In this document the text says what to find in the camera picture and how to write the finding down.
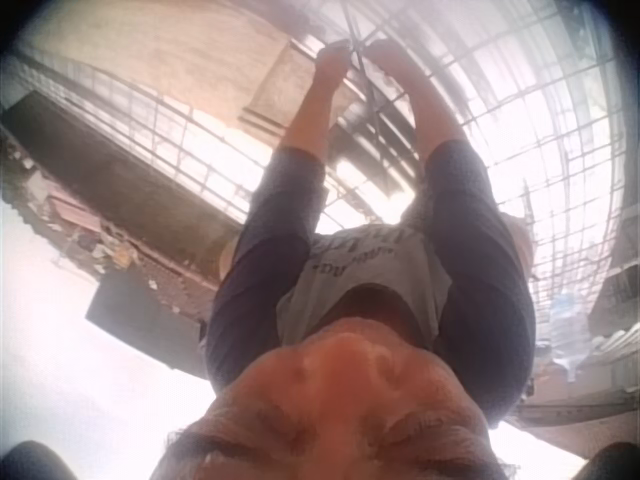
gray t-shirt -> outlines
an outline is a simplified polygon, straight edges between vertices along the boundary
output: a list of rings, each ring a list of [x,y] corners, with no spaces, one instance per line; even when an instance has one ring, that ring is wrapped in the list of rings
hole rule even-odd
[[[432,348],[449,280],[425,233],[404,225],[365,225],[316,237],[296,286],[278,303],[282,343],[302,341],[362,284],[399,294],[418,322],[421,343]]]

man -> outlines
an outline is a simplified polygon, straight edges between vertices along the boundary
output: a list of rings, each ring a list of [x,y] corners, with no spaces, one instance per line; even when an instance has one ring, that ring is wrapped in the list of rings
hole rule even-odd
[[[531,370],[525,272],[437,91],[397,44],[365,54],[410,97],[432,218],[314,242],[331,100],[350,66],[348,45],[327,47],[215,299],[206,356],[218,397],[155,479],[504,478],[487,426]],[[450,278],[443,305],[428,245]]]

plastic water bottle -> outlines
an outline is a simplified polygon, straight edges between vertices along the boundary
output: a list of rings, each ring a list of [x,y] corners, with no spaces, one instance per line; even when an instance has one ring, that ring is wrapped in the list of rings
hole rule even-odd
[[[551,303],[551,357],[567,370],[569,383],[576,381],[578,365],[589,356],[591,334],[585,302],[576,293],[561,293]]]

nose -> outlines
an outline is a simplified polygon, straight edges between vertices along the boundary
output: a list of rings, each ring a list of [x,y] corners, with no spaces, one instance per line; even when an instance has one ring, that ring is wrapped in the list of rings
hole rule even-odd
[[[386,347],[341,333],[311,345],[304,369],[318,413],[338,419],[362,412],[391,387],[393,359]]]

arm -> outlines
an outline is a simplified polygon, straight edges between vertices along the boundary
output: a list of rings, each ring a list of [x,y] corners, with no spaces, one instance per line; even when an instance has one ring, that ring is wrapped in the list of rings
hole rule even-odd
[[[533,363],[533,305],[513,239],[482,161],[419,67],[390,42],[369,56],[410,96],[434,196],[431,235],[452,280],[434,349],[493,424],[520,398]]]
[[[280,346],[276,306],[309,256],[325,200],[331,100],[348,66],[348,49],[345,54],[333,47],[319,56],[312,86],[253,195],[207,330],[207,369],[216,390]]]

